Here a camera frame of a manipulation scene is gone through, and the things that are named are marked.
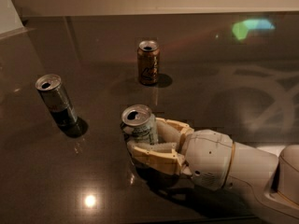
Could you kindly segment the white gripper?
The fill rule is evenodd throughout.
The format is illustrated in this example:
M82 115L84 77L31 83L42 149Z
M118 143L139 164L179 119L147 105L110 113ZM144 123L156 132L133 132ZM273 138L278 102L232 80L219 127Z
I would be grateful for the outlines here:
M177 120L157 118L156 124L158 136L165 143L150 145L131 140L127 148L132 159L166 175L180 175L186 160L196 186L220 189L230 168L233 140L211 130L195 132L189 124ZM178 153L181 149L185 158Z

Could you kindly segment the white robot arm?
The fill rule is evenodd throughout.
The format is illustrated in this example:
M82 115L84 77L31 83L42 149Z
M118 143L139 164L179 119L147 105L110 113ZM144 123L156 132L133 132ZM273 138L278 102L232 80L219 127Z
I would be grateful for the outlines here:
M272 224L298 224L298 147L279 156L211 130L176 120L122 128L133 163L165 175L187 176L195 186L228 190Z

